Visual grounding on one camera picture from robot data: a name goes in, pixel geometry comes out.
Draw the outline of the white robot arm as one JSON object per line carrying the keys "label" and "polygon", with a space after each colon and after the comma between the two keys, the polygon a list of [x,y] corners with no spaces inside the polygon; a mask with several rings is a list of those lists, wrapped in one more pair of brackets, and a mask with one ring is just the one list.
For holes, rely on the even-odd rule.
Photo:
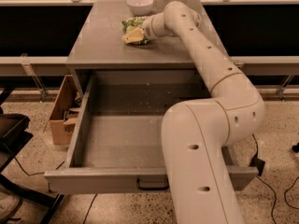
{"label": "white robot arm", "polygon": [[198,20],[197,12],[172,1],[123,40],[176,35],[210,93],[171,106],[163,117],[162,150],[177,224],[245,224],[221,149],[258,129],[263,98],[199,30]]}

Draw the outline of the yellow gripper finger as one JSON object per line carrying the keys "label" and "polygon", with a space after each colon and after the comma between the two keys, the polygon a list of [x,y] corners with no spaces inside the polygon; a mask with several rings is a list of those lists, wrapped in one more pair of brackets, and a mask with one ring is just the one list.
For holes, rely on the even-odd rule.
{"label": "yellow gripper finger", "polygon": [[133,30],[129,30],[122,37],[122,41],[125,44],[140,43],[145,39],[144,30],[140,27],[136,27]]}

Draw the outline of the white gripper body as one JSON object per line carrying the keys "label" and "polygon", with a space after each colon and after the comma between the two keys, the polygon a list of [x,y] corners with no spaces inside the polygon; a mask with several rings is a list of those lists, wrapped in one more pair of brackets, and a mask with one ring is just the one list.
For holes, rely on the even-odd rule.
{"label": "white gripper body", "polygon": [[142,23],[142,29],[148,40],[173,35],[164,23],[163,12],[148,16]]}

